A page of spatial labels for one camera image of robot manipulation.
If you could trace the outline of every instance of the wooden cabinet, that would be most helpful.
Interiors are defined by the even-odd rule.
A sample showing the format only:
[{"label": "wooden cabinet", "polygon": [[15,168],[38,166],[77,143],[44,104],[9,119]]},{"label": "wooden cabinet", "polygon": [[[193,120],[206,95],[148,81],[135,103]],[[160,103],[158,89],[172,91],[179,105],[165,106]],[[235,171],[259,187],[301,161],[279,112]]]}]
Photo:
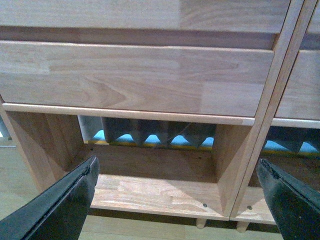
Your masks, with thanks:
[{"label": "wooden cabinet", "polygon": [[[274,224],[248,183],[270,125],[292,117],[295,72],[318,74],[318,52],[298,53],[315,0],[1,5],[1,116],[39,191],[96,154],[95,208]],[[317,101],[306,90],[299,103]],[[212,152],[87,145],[77,115],[217,127]]]}]

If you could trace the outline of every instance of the cabinet leg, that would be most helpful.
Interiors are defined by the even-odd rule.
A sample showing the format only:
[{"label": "cabinet leg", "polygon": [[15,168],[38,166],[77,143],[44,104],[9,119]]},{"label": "cabinet leg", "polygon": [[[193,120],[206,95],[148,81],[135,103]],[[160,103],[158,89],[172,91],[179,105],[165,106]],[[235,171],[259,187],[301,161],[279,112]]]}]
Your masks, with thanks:
[{"label": "cabinet leg", "polygon": [[197,218],[195,224],[198,229],[203,229],[206,226],[206,222],[207,219]]},{"label": "cabinet leg", "polygon": [[247,230],[249,223],[250,222],[246,222],[246,221],[238,221],[238,223],[236,224],[236,230],[239,233],[244,233]]}]

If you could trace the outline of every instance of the blue foam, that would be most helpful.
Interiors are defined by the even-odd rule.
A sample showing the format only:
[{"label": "blue foam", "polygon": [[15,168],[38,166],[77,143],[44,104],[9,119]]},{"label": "blue foam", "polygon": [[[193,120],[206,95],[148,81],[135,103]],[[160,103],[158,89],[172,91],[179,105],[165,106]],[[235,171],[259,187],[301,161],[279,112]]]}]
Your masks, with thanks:
[{"label": "blue foam", "polygon": [[266,151],[284,151],[284,152],[289,152],[290,150],[287,149],[284,146],[279,145],[278,143],[274,141],[267,141],[266,145],[264,146],[264,149]]},{"label": "blue foam", "polygon": [[120,137],[118,137],[115,142],[120,142],[120,143],[134,143],[134,139],[130,134],[125,134]]},{"label": "blue foam", "polygon": [[154,134],[148,136],[148,138],[145,140],[144,143],[145,144],[161,144],[159,138]]},{"label": "blue foam", "polygon": [[311,146],[309,143],[304,142],[300,148],[299,153],[319,153],[319,151]]},{"label": "blue foam", "polygon": [[207,137],[201,144],[201,147],[211,148],[214,145],[214,141],[215,139],[213,137]]},{"label": "blue foam", "polygon": [[105,133],[103,130],[100,130],[98,131],[94,137],[92,138],[92,140],[95,140],[95,141],[105,141]]},{"label": "blue foam", "polygon": [[177,146],[191,146],[190,142],[188,142],[183,136],[178,135],[176,136],[172,142],[172,145],[177,145]]}]

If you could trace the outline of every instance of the wooden floor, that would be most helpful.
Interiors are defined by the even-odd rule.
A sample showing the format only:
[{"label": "wooden floor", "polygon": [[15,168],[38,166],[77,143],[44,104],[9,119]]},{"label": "wooden floor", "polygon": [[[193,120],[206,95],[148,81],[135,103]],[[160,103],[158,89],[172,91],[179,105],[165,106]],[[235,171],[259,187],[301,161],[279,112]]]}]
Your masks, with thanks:
[{"label": "wooden floor", "polygon": [[[0,138],[0,219],[38,193],[12,141]],[[204,229],[193,218],[91,209],[80,240],[282,240],[277,227],[251,223],[245,233],[236,223],[214,221]]]}]

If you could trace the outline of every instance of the drawer front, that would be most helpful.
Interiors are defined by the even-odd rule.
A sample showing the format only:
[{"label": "drawer front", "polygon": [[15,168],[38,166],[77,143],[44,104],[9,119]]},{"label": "drawer front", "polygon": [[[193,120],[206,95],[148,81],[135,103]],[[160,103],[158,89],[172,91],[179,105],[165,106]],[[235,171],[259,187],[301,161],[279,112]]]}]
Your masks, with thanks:
[{"label": "drawer front", "polygon": [[253,117],[270,50],[0,43],[5,102]]},{"label": "drawer front", "polygon": [[310,20],[310,24],[307,29],[308,34],[320,34],[320,1],[318,1],[314,12],[312,14],[312,18]]},{"label": "drawer front", "polygon": [[3,0],[0,26],[279,33],[290,0]]},{"label": "drawer front", "polygon": [[277,118],[320,120],[320,50],[300,50]]}]

